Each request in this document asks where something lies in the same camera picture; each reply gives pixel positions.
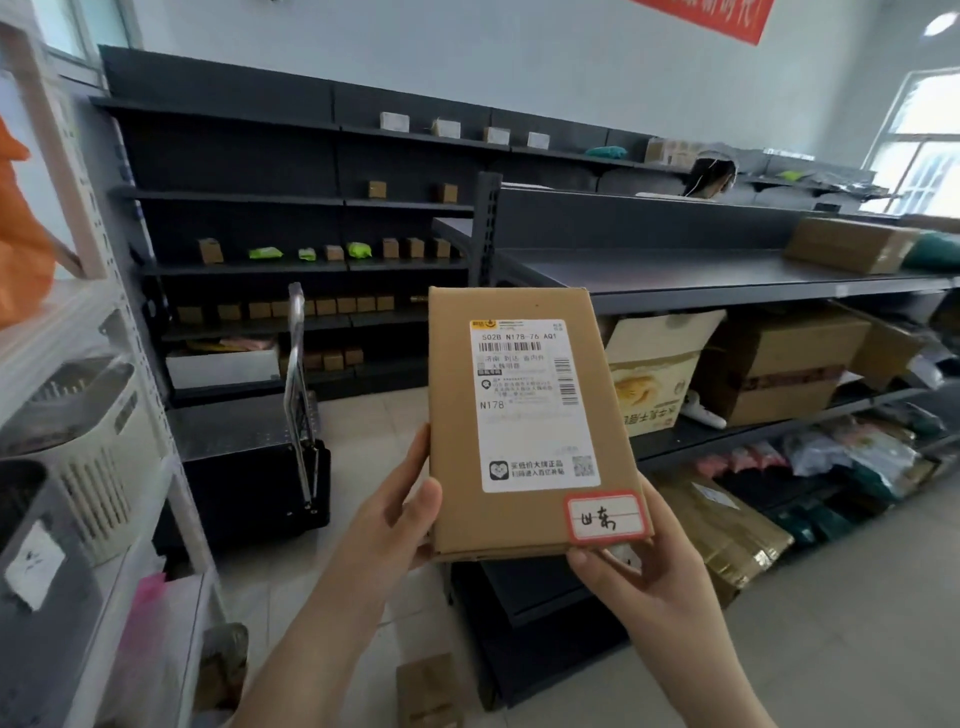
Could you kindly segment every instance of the sticker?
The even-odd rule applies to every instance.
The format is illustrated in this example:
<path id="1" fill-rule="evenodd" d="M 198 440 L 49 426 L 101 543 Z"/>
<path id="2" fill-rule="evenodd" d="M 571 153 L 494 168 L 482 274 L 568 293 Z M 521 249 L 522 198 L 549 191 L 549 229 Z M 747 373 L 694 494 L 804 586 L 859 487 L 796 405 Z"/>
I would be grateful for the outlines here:
<path id="1" fill-rule="evenodd" d="M 50 538 L 40 521 L 37 521 L 31 526 L 19 552 L 4 571 L 4 578 L 13 593 L 36 611 L 43 606 L 64 558 L 63 549 Z"/>
<path id="2" fill-rule="evenodd" d="M 566 517 L 574 544 L 642 539 L 650 532 L 640 501 L 631 491 L 567 496 Z"/>
<path id="3" fill-rule="evenodd" d="M 740 506 L 734 503 L 730 496 L 726 493 L 721 493 L 720 491 L 715 491 L 712 488 L 708 488 L 706 485 L 701 485 L 700 483 L 690 483 L 694 488 L 700 491 L 700 495 L 706 498 L 707 500 L 712 500 L 714 503 L 720 503 L 720 505 L 725 505 L 728 508 L 735 508 L 740 510 Z"/>
<path id="4" fill-rule="evenodd" d="M 600 485 L 566 324 L 471 321 L 485 493 Z"/>

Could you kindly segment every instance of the red banner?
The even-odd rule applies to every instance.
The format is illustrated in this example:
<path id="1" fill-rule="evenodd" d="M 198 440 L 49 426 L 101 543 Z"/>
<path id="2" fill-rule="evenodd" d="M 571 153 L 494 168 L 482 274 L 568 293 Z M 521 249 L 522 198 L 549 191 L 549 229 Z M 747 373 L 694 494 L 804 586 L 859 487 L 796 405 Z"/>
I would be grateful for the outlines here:
<path id="1" fill-rule="evenodd" d="M 759 45 L 774 0 L 634 0 L 712 31 Z"/>

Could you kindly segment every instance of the window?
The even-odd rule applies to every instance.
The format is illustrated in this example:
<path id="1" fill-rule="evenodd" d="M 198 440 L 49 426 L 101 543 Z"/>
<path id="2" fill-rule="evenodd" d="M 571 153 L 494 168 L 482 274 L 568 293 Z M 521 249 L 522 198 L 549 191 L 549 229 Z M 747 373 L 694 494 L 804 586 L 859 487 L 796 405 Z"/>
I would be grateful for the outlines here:
<path id="1" fill-rule="evenodd" d="M 898 198 L 863 209 L 960 217 L 960 70 L 907 78 L 869 166 Z"/>
<path id="2" fill-rule="evenodd" d="M 33 0 L 43 40 L 50 48 L 96 63 L 97 46 L 129 46 L 120 0 Z"/>

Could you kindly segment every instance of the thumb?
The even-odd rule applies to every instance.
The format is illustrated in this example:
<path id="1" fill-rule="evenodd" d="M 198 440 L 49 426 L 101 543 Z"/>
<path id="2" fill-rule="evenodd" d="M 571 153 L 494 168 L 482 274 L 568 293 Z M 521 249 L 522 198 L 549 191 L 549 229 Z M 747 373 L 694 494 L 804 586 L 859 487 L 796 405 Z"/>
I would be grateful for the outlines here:
<path id="1" fill-rule="evenodd" d="M 566 562 L 591 592 L 613 612 L 628 630 L 632 622 L 642 619 L 647 599 L 613 566 L 590 551 L 574 548 L 567 552 Z"/>
<path id="2" fill-rule="evenodd" d="M 443 500 L 440 481 L 433 477 L 424 480 L 417 494 L 404 504 L 403 513 L 394 526 L 394 538 L 400 548 L 411 552 L 417 548 L 437 519 Z"/>

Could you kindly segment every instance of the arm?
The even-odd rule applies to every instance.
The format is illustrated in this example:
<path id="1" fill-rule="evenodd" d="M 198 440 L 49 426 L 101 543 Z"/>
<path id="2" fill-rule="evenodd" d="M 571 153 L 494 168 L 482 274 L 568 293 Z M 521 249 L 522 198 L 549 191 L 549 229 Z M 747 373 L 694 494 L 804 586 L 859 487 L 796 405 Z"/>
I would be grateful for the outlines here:
<path id="1" fill-rule="evenodd" d="M 570 567 L 623 622 L 688 728 L 776 728 L 737 659 L 703 558 L 641 480 L 656 532 L 633 545 L 642 571 L 582 550 L 567 554 Z"/>
<path id="2" fill-rule="evenodd" d="M 324 575 L 244 696 L 234 728 L 336 723 L 387 597 L 409 569 L 430 557 L 430 547 L 420 542 L 440 512 L 440 483 L 428 478 L 403 503 L 429 448 L 425 425 L 403 462 L 360 506 Z"/>

